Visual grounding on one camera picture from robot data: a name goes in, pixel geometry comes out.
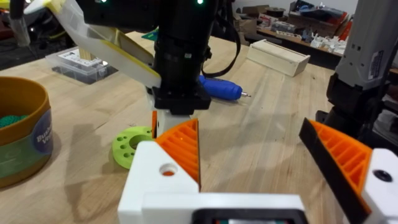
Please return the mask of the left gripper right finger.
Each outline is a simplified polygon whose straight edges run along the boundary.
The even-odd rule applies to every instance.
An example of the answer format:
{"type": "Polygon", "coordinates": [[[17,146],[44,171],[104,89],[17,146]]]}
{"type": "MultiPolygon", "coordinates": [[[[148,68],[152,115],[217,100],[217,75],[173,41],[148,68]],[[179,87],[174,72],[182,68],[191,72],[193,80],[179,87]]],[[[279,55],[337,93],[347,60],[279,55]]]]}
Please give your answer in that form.
{"type": "Polygon", "coordinates": [[[345,223],[397,223],[397,155],[305,118],[299,137],[331,188],[345,223]]]}

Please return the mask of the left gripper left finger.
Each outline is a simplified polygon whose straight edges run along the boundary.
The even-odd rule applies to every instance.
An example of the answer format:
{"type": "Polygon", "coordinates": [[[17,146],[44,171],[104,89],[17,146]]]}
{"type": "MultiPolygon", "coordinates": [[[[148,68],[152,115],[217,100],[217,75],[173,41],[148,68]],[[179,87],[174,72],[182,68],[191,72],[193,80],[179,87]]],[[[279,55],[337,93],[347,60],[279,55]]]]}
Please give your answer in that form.
{"type": "Polygon", "coordinates": [[[118,206],[120,223],[190,223],[201,187],[198,120],[139,143],[118,206]]]}

